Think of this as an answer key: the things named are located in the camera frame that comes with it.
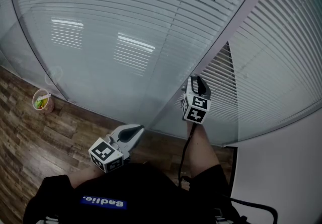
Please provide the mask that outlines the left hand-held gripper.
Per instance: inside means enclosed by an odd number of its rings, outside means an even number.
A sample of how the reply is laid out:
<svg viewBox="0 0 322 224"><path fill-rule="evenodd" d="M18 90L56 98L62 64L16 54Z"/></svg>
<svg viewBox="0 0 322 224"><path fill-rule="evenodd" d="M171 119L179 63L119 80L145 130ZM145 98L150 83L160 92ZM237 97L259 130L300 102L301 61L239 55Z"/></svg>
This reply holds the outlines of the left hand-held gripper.
<svg viewBox="0 0 322 224"><path fill-rule="evenodd" d="M112 132L112 136L99 137L89 148L92 162L104 173L118 169L124 165L129 152L136 146L143 133L143 125L118 126Z"/></svg>

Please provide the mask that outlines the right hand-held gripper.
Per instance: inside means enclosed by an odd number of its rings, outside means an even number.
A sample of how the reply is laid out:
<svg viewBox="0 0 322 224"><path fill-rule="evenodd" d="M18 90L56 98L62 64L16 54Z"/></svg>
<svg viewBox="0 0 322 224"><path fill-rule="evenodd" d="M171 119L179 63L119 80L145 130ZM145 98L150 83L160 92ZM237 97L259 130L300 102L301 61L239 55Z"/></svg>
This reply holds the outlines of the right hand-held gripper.
<svg viewBox="0 0 322 224"><path fill-rule="evenodd" d="M211 106L210 95L208 84L200 76L189 76L181 104L183 120L203 124Z"/></svg>

